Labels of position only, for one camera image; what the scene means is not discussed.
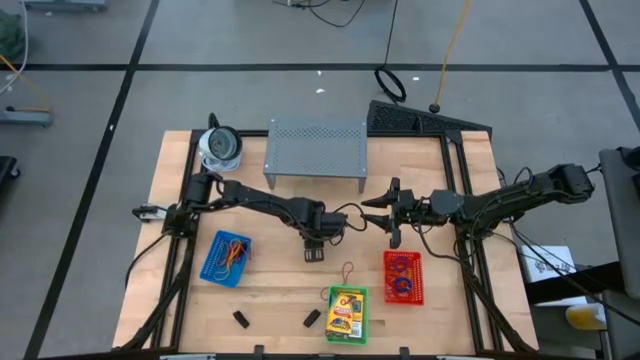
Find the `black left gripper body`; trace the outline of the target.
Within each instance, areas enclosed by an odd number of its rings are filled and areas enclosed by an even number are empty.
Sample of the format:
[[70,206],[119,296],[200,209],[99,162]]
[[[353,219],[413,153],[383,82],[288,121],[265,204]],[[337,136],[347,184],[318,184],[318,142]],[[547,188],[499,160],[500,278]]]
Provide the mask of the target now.
[[326,205],[322,201],[309,198],[296,199],[296,215],[299,221],[299,235],[306,242],[325,242],[329,240],[329,234],[322,225],[322,215],[326,211]]

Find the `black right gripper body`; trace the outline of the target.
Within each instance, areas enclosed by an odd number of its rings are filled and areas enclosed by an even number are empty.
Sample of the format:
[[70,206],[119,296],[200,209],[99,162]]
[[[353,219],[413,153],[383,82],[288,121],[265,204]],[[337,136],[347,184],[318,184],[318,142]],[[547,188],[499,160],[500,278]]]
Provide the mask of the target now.
[[430,205],[423,200],[416,199],[412,190],[401,190],[400,179],[397,177],[391,179],[390,198],[390,248],[397,249],[401,244],[400,226],[402,224],[431,225],[433,217]]

